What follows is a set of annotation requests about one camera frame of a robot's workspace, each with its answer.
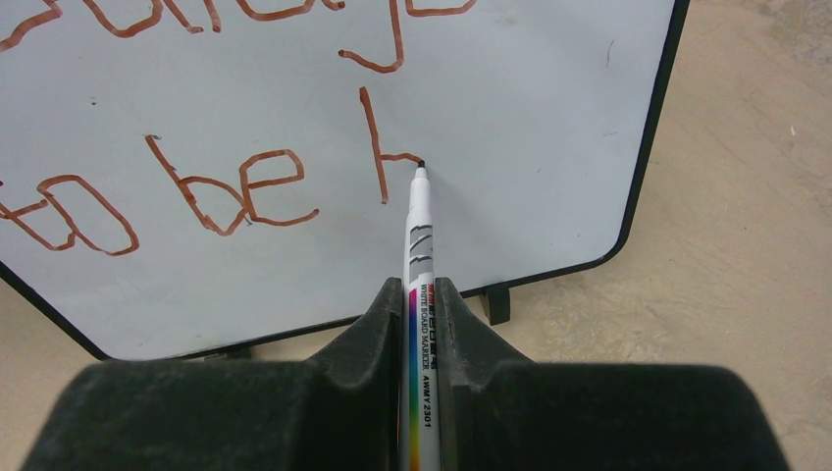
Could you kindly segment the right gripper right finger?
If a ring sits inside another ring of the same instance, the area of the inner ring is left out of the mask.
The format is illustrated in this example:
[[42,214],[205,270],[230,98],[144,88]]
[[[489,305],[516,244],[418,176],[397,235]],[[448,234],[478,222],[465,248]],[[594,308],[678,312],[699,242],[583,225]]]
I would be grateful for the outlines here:
[[717,366],[547,363],[436,281],[447,470],[785,470],[752,390]]

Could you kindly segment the white whiteboard marker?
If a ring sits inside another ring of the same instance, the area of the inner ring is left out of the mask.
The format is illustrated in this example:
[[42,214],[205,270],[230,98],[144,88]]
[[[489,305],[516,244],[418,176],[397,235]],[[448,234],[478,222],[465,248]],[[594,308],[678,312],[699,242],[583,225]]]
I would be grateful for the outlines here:
[[442,468],[431,186],[420,163],[410,185],[402,277],[399,464]]

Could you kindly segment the black framed whiteboard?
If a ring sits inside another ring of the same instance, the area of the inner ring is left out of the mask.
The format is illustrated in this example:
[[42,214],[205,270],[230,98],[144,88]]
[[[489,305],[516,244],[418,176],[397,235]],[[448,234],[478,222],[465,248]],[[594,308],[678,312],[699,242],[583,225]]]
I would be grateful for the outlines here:
[[685,1],[5,1],[1,274],[98,358],[324,329],[408,188],[473,292],[609,260]]

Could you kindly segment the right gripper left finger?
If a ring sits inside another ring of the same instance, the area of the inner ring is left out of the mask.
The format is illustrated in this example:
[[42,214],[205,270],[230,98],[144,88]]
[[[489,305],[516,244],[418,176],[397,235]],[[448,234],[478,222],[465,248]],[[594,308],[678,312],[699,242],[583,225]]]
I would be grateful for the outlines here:
[[317,353],[102,362],[60,394],[25,470],[394,470],[402,286]]

